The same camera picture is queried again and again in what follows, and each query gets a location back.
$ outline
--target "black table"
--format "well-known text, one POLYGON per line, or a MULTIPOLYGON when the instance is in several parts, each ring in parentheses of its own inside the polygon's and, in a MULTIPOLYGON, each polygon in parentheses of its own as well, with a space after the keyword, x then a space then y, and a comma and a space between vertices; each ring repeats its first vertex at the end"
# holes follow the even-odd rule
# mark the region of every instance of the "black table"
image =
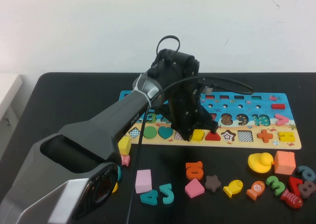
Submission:
MULTIPOLYGON (((25 108, 13 137, 0 161, 0 200, 10 189, 31 146, 56 133, 63 125, 88 120, 119 98, 121 90, 131 90, 138 73, 48 73, 43 75, 25 108)), ((256 92, 284 92, 296 121, 302 149, 295 151, 297 165, 306 165, 316 171, 316 88, 315 73, 240 73, 216 74, 240 80, 253 86, 256 92)), ((131 163, 122 169, 118 191, 106 204, 85 216, 79 224, 125 223, 133 187, 134 169, 151 169, 153 189, 172 183, 175 201, 162 203, 158 192, 158 205, 147 206, 134 194, 129 223, 316 223, 316 194, 304 202, 300 210, 291 210, 283 201, 274 197, 266 187, 264 193, 253 202, 246 195, 254 181, 273 174, 256 175, 247 167, 247 157, 255 152, 275 150, 182 147, 143 145, 139 161, 135 156, 138 146, 130 152, 131 163), (222 191, 190 199, 184 191, 188 183, 186 162, 203 162, 204 178, 217 175, 224 185, 234 179, 243 184, 241 193, 228 198, 222 191)), ((279 176, 287 182, 288 176, 279 176)))

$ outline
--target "shape sorter board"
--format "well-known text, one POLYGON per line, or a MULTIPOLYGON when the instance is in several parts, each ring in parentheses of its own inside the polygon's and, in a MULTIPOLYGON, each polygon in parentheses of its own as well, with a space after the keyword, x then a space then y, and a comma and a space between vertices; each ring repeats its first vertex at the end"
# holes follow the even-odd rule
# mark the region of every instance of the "shape sorter board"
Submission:
MULTIPOLYGON (((119 99, 130 92, 130 90, 123 90, 119 99)), ((198 130, 194 134, 195 140, 184 141, 162 115, 156 115, 153 110, 150 110, 145 131, 150 131, 149 137, 154 137, 151 139, 144 137, 143 144, 271 149, 300 149, 302 147, 290 105, 284 93, 240 95, 233 92, 213 92, 212 95, 201 94, 200 99, 201 105, 218 122, 218 135, 213 136, 208 130, 198 130), (285 109, 273 109, 273 104, 285 109), (278 121, 282 121, 282 118, 275 118, 276 114, 283 116, 285 121, 287 119, 289 121, 278 126, 278 121)), ((132 143, 138 143, 143 118, 144 115, 126 134, 131 138, 132 143)))

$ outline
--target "checkered square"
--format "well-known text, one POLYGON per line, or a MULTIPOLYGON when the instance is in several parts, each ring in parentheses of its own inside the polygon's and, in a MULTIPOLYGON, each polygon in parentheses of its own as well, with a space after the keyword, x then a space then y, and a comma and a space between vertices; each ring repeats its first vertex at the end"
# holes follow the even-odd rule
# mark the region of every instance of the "checkered square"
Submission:
POLYGON ((174 139, 175 140, 183 140, 183 138, 181 137, 181 135, 178 132, 175 133, 174 139))
POLYGON ((138 128, 133 128, 129 134, 131 135, 132 138, 136 138, 139 134, 140 134, 140 131, 138 130, 138 128))
POLYGON ((238 130, 238 140, 239 141, 248 141, 248 142, 253 141, 252 132, 238 130))

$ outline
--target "wooden toy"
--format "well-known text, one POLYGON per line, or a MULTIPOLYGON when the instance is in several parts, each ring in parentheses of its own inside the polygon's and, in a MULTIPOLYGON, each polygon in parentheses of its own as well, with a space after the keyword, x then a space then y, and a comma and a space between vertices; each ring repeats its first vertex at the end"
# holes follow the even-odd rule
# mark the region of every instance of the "wooden toy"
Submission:
POLYGON ((157 135, 157 130, 153 126, 147 126, 144 129, 144 137, 147 139, 152 139, 157 135))
POLYGON ((146 204, 153 205, 153 206, 157 205, 157 203, 158 203, 157 198, 158 198, 157 190, 150 190, 149 192, 142 193, 140 195, 140 201, 142 203, 146 203, 146 204))
MULTIPOLYGON (((130 91, 122 91, 120 99, 130 91)), ((144 144, 155 145, 182 145, 182 146, 219 146, 219 147, 242 147, 242 148, 271 148, 278 150, 300 149, 301 142, 296 129, 295 121, 290 109, 290 105, 283 93, 254 93, 253 95, 240 95, 232 92, 213 92, 212 95, 201 94, 201 106, 218 122, 217 134, 210 133, 209 130, 202 130, 205 134, 202 140, 196 141, 196 136, 190 142, 184 141, 176 133, 169 121, 162 115, 155 114, 150 110, 145 118, 146 127, 155 127, 157 135, 154 138, 144 137, 144 144), (273 104, 284 104, 285 108, 273 104), (276 125, 279 120, 275 114, 281 114, 289 119, 289 122, 280 126, 276 125), (268 142, 263 142, 257 134, 261 134, 262 129, 273 136, 268 138, 268 142), (293 137, 285 135, 279 140, 278 133, 293 133, 293 137)), ((144 115, 141 115, 136 124, 128 131, 126 136, 131 138, 133 144, 138 143, 141 123, 144 115)))
POLYGON ((160 185, 159 186, 159 190, 161 193, 167 195, 167 197, 163 197, 162 202, 164 204, 169 204, 172 203, 174 200, 174 194, 171 191, 172 190, 172 186, 170 183, 164 184, 164 185, 160 185))
POLYGON ((316 185, 312 181, 306 180, 304 184, 298 186, 298 189, 302 198, 309 198, 316 191, 316 185))
POLYGON ((299 184, 303 184, 301 179, 290 177, 288 180, 288 186, 290 187, 290 190, 297 196, 301 196, 300 190, 298 189, 299 184))
POLYGON ((129 165, 129 161, 130 161, 130 156, 124 156, 121 155, 120 156, 121 160, 122 160, 122 166, 128 166, 129 165))
POLYGON ((205 132, 201 129, 194 129, 192 141, 202 141, 205 132))
POLYGON ((247 190, 246 194, 253 200, 256 200, 257 197, 262 194, 264 190, 265 184, 262 181, 256 181, 253 183, 251 189, 247 190))
POLYGON ((278 119, 278 121, 276 121, 277 126, 281 126, 281 125, 286 124, 290 121, 289 118, 286 118, 285 116, 282 116, 280 114, 276 114, 275 118, 278 119))
POLYGON ((275 155, 275 173, 291 175, 296 168, 294 152, 277 151, 275 155))
POLYGON ((301 197, 297 196, 295 193, 291 193, 288 189, 284 191, 280 199, 285 200, 286 204, 294 209, 298 209, 303 205, 301 197))
POLYGON ((118 143, 118 148, 120 154, 127 156, 131 148, 130 138, 127 136, 122 137, 122 139, 118 143))
POLYGON ((279 132, 278 138, 280 141, 295 141, 294 133, 292 132, 279 132))
POLYGON ((118 183, 116 183, 116 184, 115 184, 115 186, 114 186, 114 189, 113 189, 112 193, 115 193, 115 192, 117 191, 117 189, 118 189, 118 183))
POLYGON ((205 189, 197 179, 193 179, 186 185, 185 192, 190 198, 194 198, 200 194, 203 194, 205 189))
POLYGON ((272 109, 285 109, 285 104, 272 104, 272 109))
POLYGON ((138 170, 136 174, 136 193, 145 193, 152 190, 152 175, 150 170, 138 170))
POLYGON ((249 167, 258 173, 268 172, 273 164, 273 156, 267 152, 251 154, 248 157, 249 167))
POLYGON ((215 192, 222 183, 218 180, 217 176, 206 176, 205 188, 215 192))
POLYGON ((168 139, 173 134, 173 129, 171 127, 160 126, 158 129, 158 133, 161 138, 168 139))
POLYGON ((213 134, 211 131, 206 135, 205 141, 220 141, 221 137, 218 133, 213 134))
POLYGON ((240 180, 233 180, 228 186, 224 186, 224 192, 231 198, 233 194, 241 191, 243 183, 240 180))
POLYGON ((195 163, 186 163, 186 169, 187 169, 187 178, 188 179, 198 179, 200 180, 203 178, 203 163, 201 161, 195 162, 195 163))
POLYGON ((296 170, 298 173, 302 173, 302 180, 309 180, 314 182, 314 180, 316 179, 316 174, 315 172, 309 168, 308 166, 299 166, 297 167, 296 170))
POLYGON ((272 188, 275 189, 275 196, 282 194, 285 190, 285 185, 281 181, 278 181, 278 178, 275 176, 270 176, 267 178, 266 184, 270 185, 272 183, 272 188))
POLYGON ((122 178, 122 172, 120 170, 120 167, 118 166, 118 181, 122 178))
POLYGON ((262 129, 261 133, 257 134, 257 138, 261 138, 264 143, 268 143, 269 139, 273 138, 273 134, 269 134, 266 129, 262 129))

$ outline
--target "red triangle block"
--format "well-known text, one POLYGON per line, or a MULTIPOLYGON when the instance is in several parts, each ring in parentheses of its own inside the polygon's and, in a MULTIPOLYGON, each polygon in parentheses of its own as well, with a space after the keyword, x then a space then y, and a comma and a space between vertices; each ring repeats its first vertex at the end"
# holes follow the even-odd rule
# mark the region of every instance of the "red triangle block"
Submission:
POLYGON ((213 134, 212 132, 209 132, 208 135, 205 137, 206 141, 220 141, 221 137, 218 135, 218 133, 213 134))

